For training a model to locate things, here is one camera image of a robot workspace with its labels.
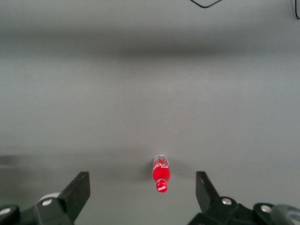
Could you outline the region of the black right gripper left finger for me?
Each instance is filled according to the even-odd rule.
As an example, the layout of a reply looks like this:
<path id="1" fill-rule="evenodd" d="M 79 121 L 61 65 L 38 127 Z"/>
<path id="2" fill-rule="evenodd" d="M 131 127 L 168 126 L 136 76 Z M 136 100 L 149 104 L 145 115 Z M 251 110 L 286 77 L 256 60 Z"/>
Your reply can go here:
<path id="1" fill-rule="evenodd" d="M 24 211 L 16 204 L 0 207 L 2 225 L 73 225 L 90 197 L 90 176 L 80 172 L 60 193 L 43 196 Z"/>

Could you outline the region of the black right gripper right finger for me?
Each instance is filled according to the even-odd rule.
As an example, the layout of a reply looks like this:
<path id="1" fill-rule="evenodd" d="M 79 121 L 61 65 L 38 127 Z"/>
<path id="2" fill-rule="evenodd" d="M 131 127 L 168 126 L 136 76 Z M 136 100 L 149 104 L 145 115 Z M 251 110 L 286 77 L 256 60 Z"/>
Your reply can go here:
<path id="1" fill-rule="evenodd" d="M 195 176 L 195 195 L 201 212 L 189 222 L 190 225 L 280 225 L 274 214 L 275 205 L 256 203 L 249 209 L 228 196 L 221 196 L 206 172 Z"/>

